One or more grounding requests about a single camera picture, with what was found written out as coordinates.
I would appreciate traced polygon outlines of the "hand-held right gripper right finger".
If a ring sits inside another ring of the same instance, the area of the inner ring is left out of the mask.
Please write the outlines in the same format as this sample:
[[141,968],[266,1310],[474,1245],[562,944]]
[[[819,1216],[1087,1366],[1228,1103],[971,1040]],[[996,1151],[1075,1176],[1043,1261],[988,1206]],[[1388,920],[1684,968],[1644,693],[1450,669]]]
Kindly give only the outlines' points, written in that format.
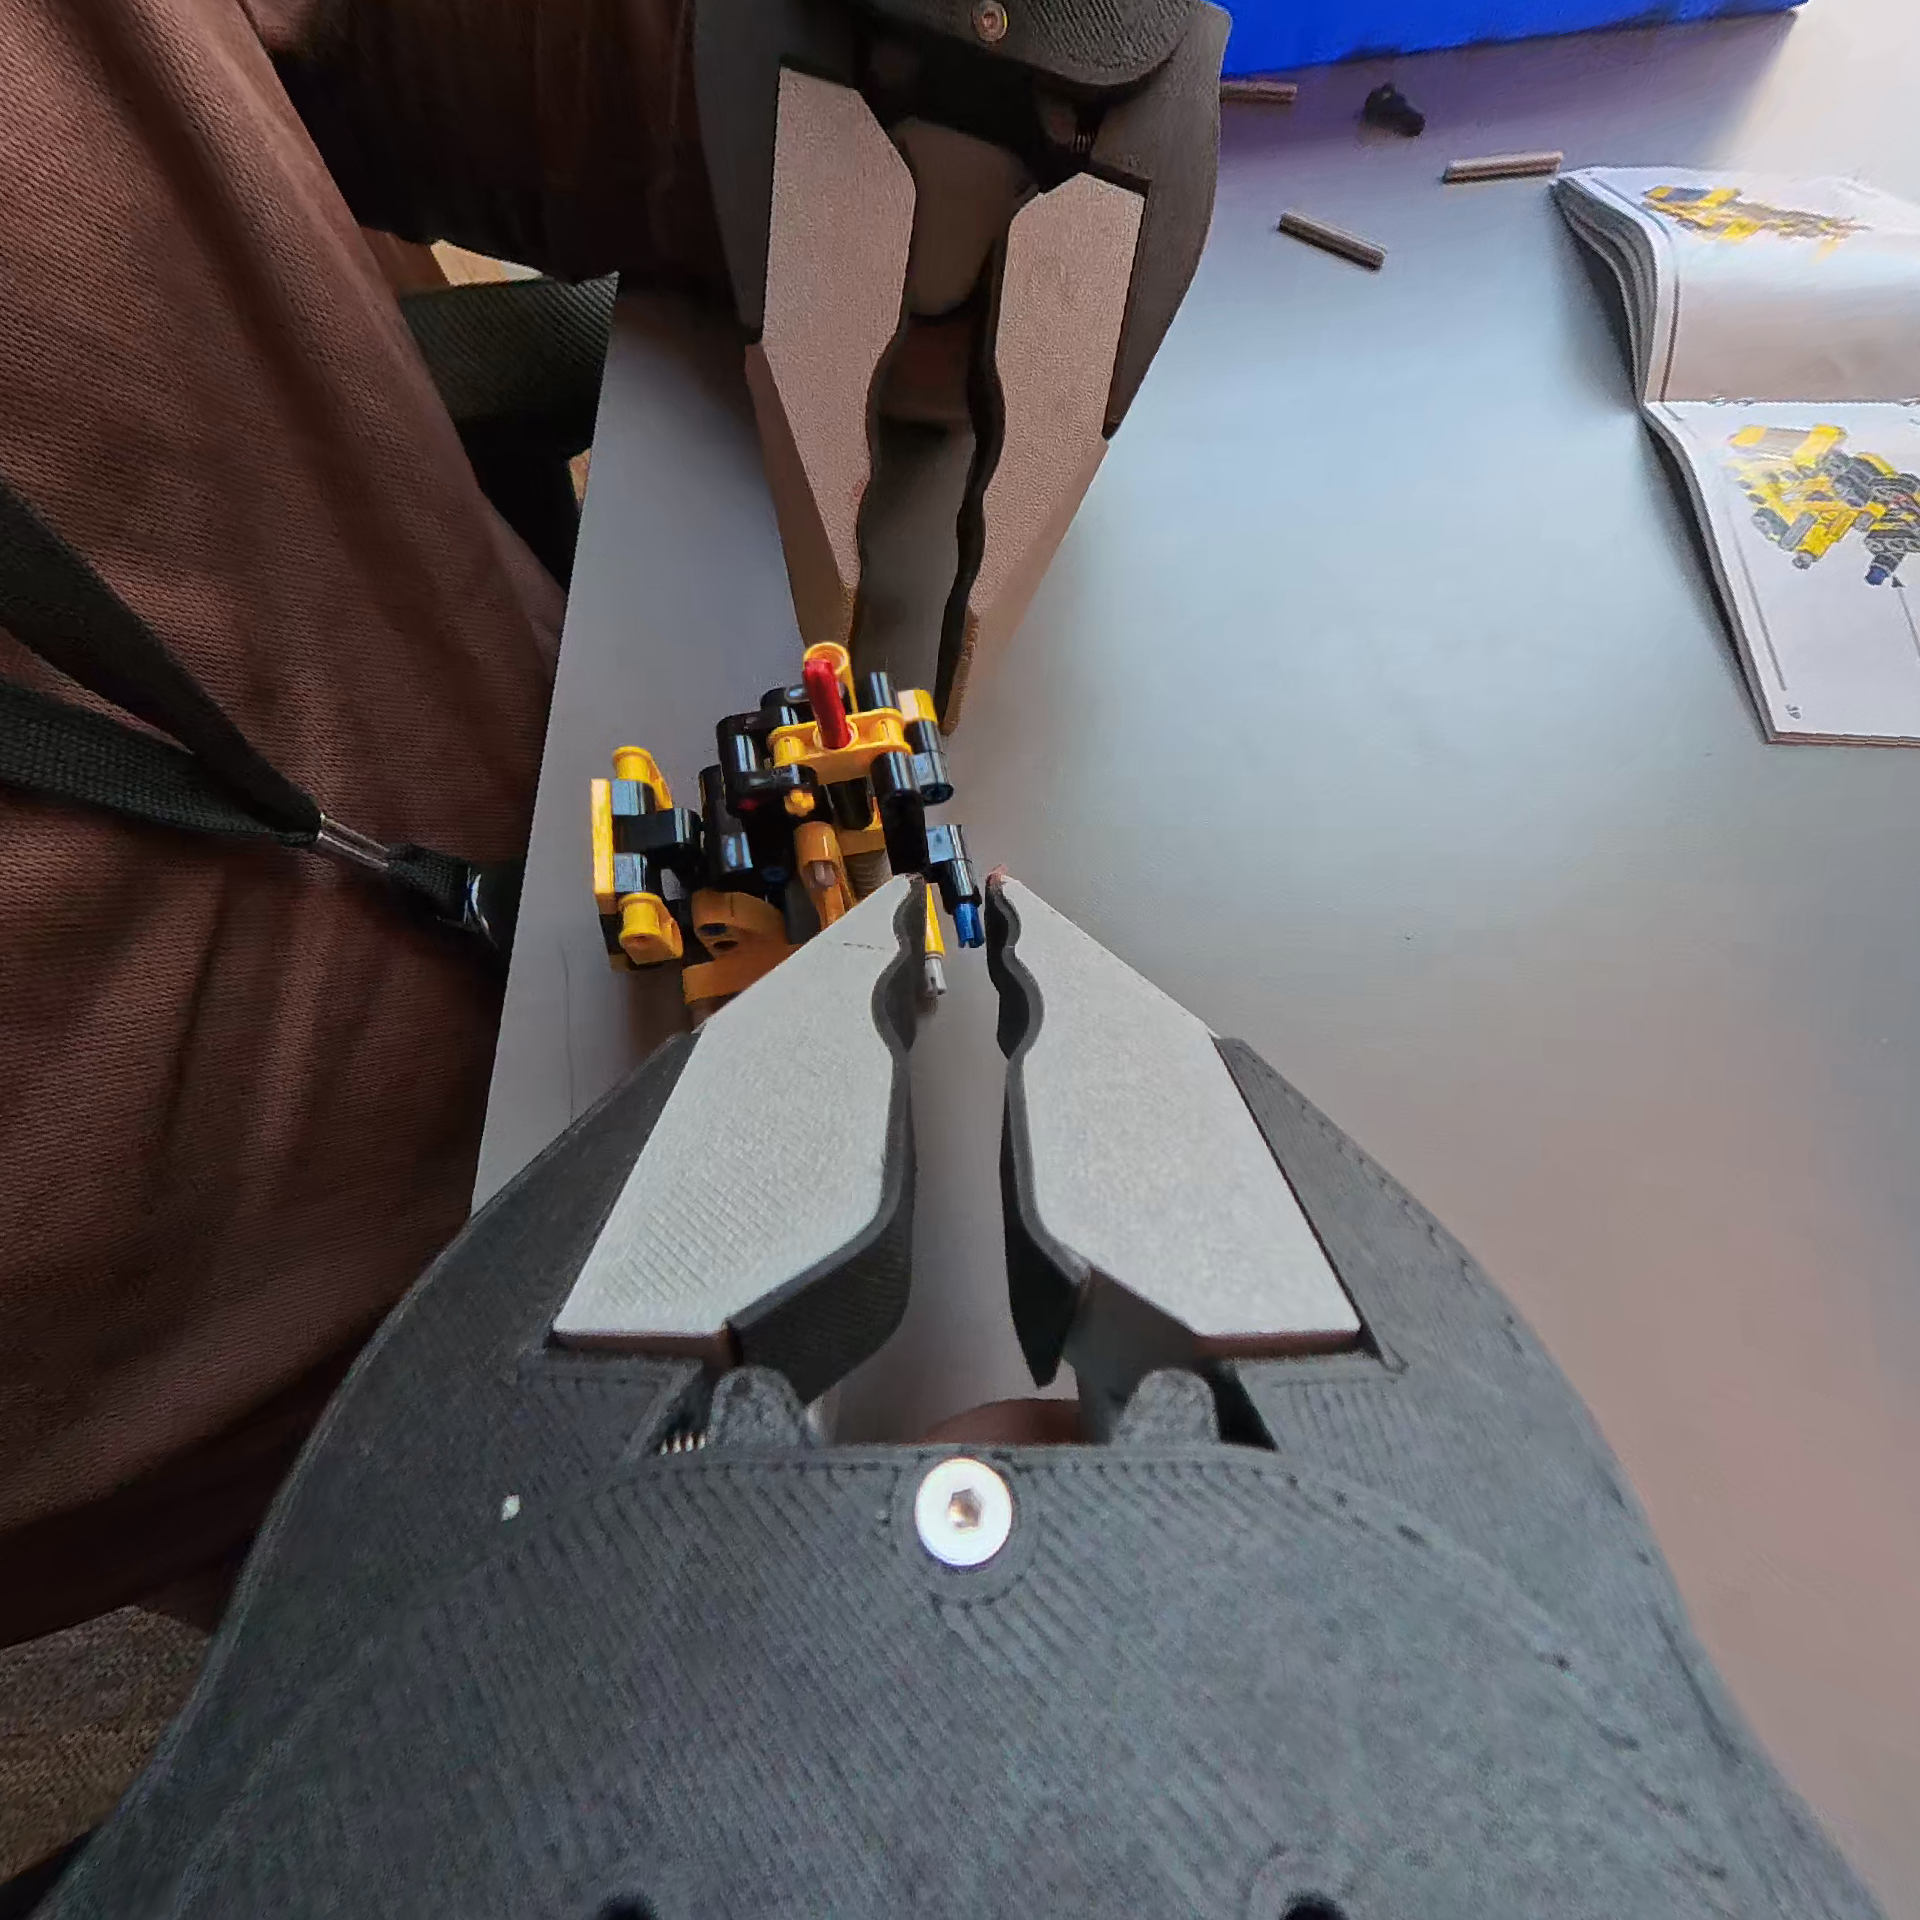
[[1362,1318],[1215,1028],[1023,879],[988,896],[1000,1192],[1026,1371],[1356,1352]]

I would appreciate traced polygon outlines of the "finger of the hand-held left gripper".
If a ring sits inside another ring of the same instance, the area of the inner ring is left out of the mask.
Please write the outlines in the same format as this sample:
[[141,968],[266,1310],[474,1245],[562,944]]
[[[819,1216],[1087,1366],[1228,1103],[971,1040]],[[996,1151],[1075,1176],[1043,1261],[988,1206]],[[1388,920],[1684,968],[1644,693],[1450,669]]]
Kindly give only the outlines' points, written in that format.
[[976,667],[1018,634],[1104,459],[1121,324],[1143,198],[1092,174],[1019,207],[1004,238],[993,322],[996,408],[976,442],[964,556],[935,701],[959,731]]
[[860,91],[784,68],[745,372],[808,645],[853,642],[876,378],[904,327],[914,212],[909,166]]

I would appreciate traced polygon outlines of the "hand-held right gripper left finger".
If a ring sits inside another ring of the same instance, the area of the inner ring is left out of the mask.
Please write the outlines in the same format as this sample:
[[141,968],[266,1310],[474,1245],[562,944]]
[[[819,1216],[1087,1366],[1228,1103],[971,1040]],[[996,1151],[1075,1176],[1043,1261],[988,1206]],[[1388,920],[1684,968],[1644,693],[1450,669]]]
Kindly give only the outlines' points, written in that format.
[[920,983],[922,885],[893,878],[712,1014],[555,1341],[749,1364],[803,1404],[876,1355],[909,1292]]

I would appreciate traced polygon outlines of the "yellow lego bulldozer model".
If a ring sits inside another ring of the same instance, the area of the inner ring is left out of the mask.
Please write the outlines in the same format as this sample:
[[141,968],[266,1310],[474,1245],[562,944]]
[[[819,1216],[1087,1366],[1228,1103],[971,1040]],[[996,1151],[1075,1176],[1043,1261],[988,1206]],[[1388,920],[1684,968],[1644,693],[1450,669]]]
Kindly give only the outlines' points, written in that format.
[[[696,805],[645,747],[589,783],[592,899],[613,968],[677,968],[706,1020],[831,931],[888,879],[923,883],[927,824],[953,824],[931,691],[810,645],[796,684],[725,715]],[[923,883],[920,992],[944,995],[959,944]]]

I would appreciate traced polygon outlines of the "lego instruction booklet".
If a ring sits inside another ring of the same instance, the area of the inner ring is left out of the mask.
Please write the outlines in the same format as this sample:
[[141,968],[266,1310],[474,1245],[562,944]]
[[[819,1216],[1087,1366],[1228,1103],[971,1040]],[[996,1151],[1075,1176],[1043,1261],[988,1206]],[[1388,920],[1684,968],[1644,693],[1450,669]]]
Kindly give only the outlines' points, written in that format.
[[1917,742],[1917,212],[1744,168],[1553,182],[1623,299],[1772,740]]

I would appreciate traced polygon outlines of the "person's left hand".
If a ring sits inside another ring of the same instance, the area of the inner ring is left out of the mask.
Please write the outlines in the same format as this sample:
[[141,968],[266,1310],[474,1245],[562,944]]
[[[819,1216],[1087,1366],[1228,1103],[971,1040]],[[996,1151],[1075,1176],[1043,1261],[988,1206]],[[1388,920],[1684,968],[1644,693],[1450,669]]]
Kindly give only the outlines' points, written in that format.
[[876,418],[941,435],[978,435],[988,310],[973,299],[940,316],[909,314],[876,383]]

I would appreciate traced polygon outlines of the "blue plastic bin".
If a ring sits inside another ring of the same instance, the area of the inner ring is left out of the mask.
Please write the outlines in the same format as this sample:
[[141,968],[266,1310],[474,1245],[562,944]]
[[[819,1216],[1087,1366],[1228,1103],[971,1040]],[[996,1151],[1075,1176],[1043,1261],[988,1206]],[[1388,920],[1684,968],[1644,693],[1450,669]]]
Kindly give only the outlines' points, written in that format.
[[1796,3],[1226,3],[1231,80],[1585,31],[1769,15]]

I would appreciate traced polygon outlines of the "person in brown shirt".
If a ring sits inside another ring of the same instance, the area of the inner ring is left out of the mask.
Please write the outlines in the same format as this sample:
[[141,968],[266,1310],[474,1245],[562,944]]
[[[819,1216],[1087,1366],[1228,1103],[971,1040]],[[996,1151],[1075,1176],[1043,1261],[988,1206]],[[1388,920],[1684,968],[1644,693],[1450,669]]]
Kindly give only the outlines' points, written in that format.
[[[564,596],[371,231],[250,4],[4,4],[4,478],[337,821],[515,856]],[[4,794],[4,1646],[231,1579],[499,1003],[325,860]]]

